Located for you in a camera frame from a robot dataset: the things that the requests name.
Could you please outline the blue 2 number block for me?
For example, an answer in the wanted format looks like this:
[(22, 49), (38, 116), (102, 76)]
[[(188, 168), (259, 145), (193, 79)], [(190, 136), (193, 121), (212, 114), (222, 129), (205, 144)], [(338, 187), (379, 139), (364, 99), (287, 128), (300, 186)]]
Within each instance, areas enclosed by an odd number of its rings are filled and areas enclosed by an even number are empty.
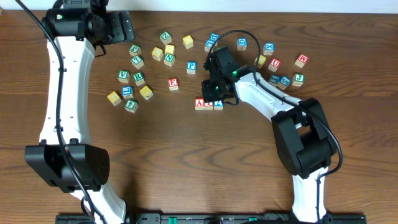
[(215, 101), (213, 103), (213, 106), (214, 106), (214, 110), (222, 110), (224, 107), (224, 104), (221, 100), (219, 100), (219, 101)]

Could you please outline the red I letter block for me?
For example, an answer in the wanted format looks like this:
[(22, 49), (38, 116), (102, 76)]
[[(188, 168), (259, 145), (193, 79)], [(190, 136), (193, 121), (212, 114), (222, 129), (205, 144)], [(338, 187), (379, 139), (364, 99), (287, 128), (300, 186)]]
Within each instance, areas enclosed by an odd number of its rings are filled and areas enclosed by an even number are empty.
[(213, 109), (214, 109), (214, 104), (213, 104), (213, 102), (205, 103), (204, 109), (205, 109), (205, 110), (213, 110)]

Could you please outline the red A letter block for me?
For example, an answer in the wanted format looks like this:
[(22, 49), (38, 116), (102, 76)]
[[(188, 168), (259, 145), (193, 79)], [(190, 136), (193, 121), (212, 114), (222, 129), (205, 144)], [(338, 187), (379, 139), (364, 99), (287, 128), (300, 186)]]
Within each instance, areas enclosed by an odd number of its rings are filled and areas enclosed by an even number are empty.
[(195, 98), (195, 109), (196, 110), (204, 110), (205, 109), (205, 101), (203, 98)]

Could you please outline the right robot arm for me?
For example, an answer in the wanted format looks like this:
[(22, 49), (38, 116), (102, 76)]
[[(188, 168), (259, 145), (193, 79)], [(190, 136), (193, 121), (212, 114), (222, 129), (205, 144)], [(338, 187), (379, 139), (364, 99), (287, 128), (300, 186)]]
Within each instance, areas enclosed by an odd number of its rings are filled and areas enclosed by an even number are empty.
[(271, 121), (278, 157), (293, 178), (295, 219), (325, 223), (324, 183), (337, 171), (329, 169), (332, 156), (342, 155), (342, 150), (321, 104), (314, 98), (303, 101), (278, 90), (256, 67), (239, 66), (227, 47), (208, 54), (203, 67), (210, 73), (202, 83), (205, 102), (227, 103), (235, 98)]

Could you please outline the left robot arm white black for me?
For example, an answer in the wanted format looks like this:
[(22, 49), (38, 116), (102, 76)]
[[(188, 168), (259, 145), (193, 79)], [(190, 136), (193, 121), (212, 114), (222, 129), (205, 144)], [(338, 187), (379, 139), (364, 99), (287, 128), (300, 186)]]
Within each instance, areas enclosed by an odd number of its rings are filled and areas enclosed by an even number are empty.
[(25, 161), (52, 187), (76, 197), (81, 215), (57, 223), (133, 223), (127, 203), (109, 181), (105, 149), (93, 146), (88, 83), (97, 48), (134, 39), (129, 13), (106, 10), (107, 0), (57, 1), (37, 21), (47, 39), (50, 80), (44, 126)]

